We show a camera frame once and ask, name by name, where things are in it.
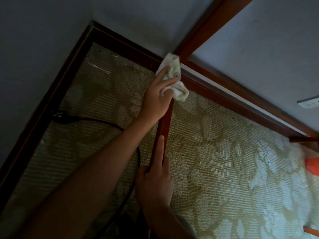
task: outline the patterned carpet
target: patterned carpet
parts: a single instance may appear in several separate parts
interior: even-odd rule
[[[125,128],[153,78],[149,70],[93,44],[60,108]],[[156,127],[140,144],[142,164],[149,162]],[[118,133],[91,121],[52,122],[0,217],[0,238],[14,233],[66,176]],[[319,178],[304,167],[305,156],[318,154],[194,92],[174,104],[166,154],[175,181],[171,207],[199,238],[311,238],[302,226],[319,229]],[[136,165],[135,153],[85,238],[120,205]],[[136,217],[134,194],[124,211]],[[110,230],[105,238],[115,234]]]

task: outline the black cable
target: black cable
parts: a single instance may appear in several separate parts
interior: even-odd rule
[[[65,111],[58,111],[58,112],[54,113],[52,119],[53,119],[54,122],[57,122],[57,123],[60,123],[60,124],[69,124],[71,122],[78,122],[80,120],[83,120],[83,121],[95,121],[95,122],[100,122],[100,123],[112,126],[112,127],[117,128],[117,129],[119,129],[121,131],[124,130],[120,126],[118,126],[118,125],[116,125],[114,123],[111,123],[111,122],[107,122],[107,121],[103,121],[103,120],[95,119],[95,118],[89,118],[89,117],[71,116],[71,115],[68,115]],[[140,165],[141,165],[141,151],[140,151],[139,147],[136,149],[136,152],[138,154],[138,165],[137,165],[137,169],[138,169],[140,167]],[[106,230],[109,228],[109,226],[121,214],[124,206],[126,205],[127,201],[129,200],[129,198],[130,198],[130,196],[131,196],[131,194],[133,192],[134,186],[135,186],[135,181],[133,180],[129,192],[127,193],[127,195],[123,199],[121,205],[118,207],[118,209],[116,210],[115,214],[110,218],[110,220],[105,224],[105,226],[102,229],[98,230],[98,232],[93,237],[93,239],[98,239],[101,236],[103,236],[104,233],[106,232]]]

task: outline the wall outlet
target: wall outlet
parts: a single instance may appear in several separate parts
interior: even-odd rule
[[[302,101],[297,101],[297,104],[299,104],[305,109],[310,109],[310,108],[319,106],[319,96],[302,100]]]

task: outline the white cloth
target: white cloth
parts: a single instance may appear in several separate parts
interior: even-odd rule
[[[163,59],[162,63],[159,65],[159,68],[156,75],[165,67],[169,66],[168,73],[164,76],[163,80],[171,79],[178,77],[179,81],[175,82],[172,85],[169,85],[161,90],[161,96],[164,95],[165,91],[171,89],[174,91],[174,99],[177,101],[185,101],[189,91],[186,89],[183,82],[181,82],[181,63],[179,61],[179,56],[168,53]]]

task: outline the gray wall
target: gray wall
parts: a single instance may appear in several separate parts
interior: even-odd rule
[[[193,54],[319,132],[319,0],[253,0]]]
[[[0,0],[0,166],[91,12],[90,0]]]
[[[92,0],[93,18],[164,57],[213,0]]]

